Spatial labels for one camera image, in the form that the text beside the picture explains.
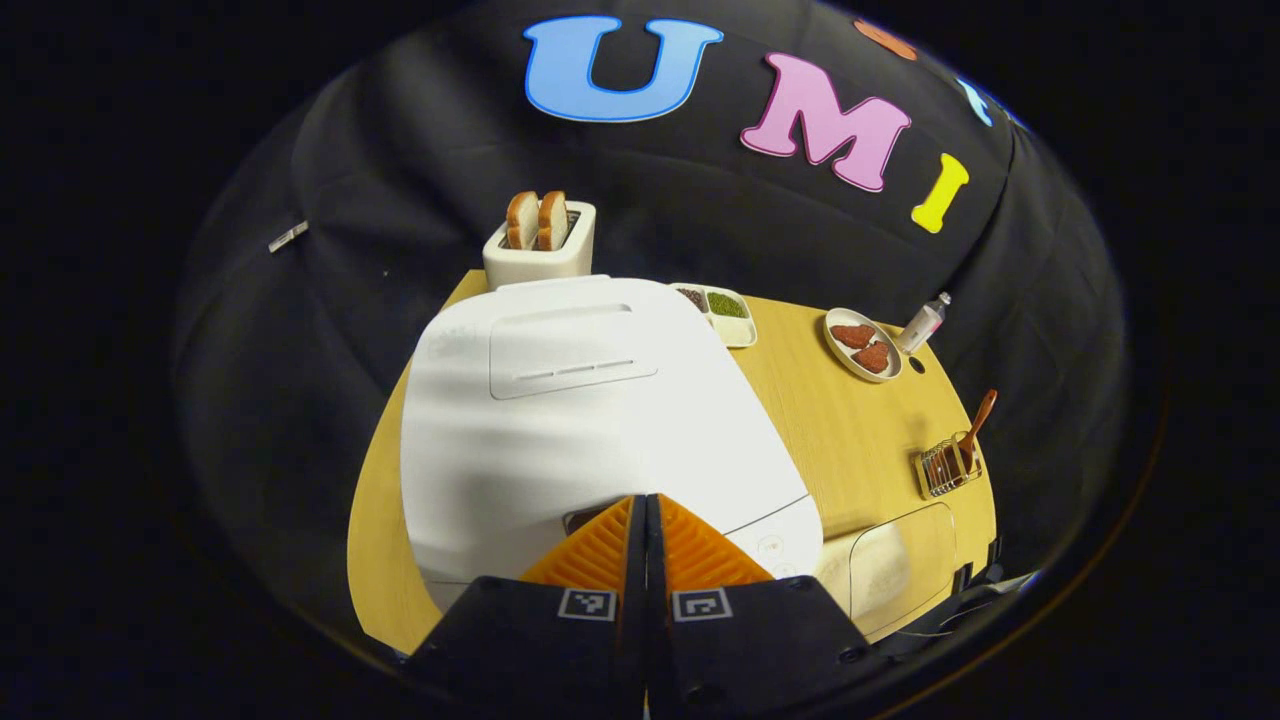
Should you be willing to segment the small pink label bottle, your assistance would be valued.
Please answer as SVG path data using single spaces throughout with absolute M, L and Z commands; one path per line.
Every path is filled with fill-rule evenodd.
M 952 299 L 948 292 L 925 302 L 914 318 L 902 328 L 895 343 L 905 355 L 914 355 L 943 324 Z

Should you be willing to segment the metal wire chopstick holder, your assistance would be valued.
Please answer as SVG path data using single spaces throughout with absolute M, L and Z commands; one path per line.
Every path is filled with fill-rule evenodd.
M 975 441 L 966 445 L 968 436 L 968 432 L 957 432 L 915 454 L 911 466 L 924 500 L 938 498 L 986 478 L 978 445 Z

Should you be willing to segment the white rice cooker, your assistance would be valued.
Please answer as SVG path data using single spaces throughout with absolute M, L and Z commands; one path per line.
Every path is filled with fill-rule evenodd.
M 593 275 L 440 310 L 413 351 L 399 483 L 415 565 L 448 609 L 515 578 L 575 515 L 662 493 L 774 577 L 812 575 L 817 502 L 755 389 L 675 288 Z

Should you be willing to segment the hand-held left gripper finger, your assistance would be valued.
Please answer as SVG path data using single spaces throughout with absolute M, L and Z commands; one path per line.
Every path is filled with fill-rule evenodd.
M 663 495 L 645 500 L 652 720 L 865 720 L 881 656 L 810 575 L 773 578 Z
M 628 496 L 521 577 L 477 577 L 406 660 L 434 720 L 643 720 L 646 502 Z

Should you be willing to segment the white divided bean dish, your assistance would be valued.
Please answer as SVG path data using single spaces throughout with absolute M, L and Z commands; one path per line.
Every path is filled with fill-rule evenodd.
M 727 348 L 748 348 L 758 341 L 756 324 L 740 293 L 698 283 L 675 282 L 669 286 L 699 309 Z

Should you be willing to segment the white toaster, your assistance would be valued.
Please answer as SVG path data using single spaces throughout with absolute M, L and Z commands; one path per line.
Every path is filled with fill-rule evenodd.
M 562 249 L 552 252 L 506 247 L 506 222 L 483 247 L 483 264 L 492 290 L 506 284 L 549 281 L 593 272 L 596 209 L 589 202 L 568 201 L 570 234 Z

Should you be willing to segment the toasted bread slice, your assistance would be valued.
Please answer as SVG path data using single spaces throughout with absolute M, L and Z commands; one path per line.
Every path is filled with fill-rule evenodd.
M 506 210 L 506 247 L 518 251 L 538 245 L 540 200 L 534 191 L 516 193 Z
M 557 251 L 570 234 L 570 214 L 563 190 L 547 192 L 539 204 L 536 250 Z

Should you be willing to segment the brown wooden spoon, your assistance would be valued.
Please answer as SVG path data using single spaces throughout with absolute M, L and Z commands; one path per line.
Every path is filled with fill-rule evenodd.
M 957 459 L 960 461 L 959 466 L 965 473 L 972 471 L 974 466 L 977 437 L 980 433 L 983 425 L 986 424 L 997 398 L 998 398 L 998 391 L 996 388 L 991 388 L 986 392 L 973 419 L 972 428 L 961 437 L 961 439 L 956 445 Z

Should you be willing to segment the round white plate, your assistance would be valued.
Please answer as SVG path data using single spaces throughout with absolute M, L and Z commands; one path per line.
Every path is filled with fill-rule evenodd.
M 828 328 L 831 325 L 872 325 L 876 328 L 876 341 L 886 343 L 890 350 L 890 368 L 881 374 L 870 374 L 854 360 L 851 355 L 858 350 L 845 347 L 840 342 L 832 338 Z M 900 352 L 897 345 L 893 342 L 893 336 L 883 328 L 879 323 L 873 322 L 870 318 L 861 315 L 854 310 L 846 307 L 833 307 L 826 313 L 823 320 L 823 336 L 829 351 L 835 357 L 854 375 L 861 378 L 863 380 L 870 383 L 887 383 L 895 380 L 906 366 L 906 360 Z

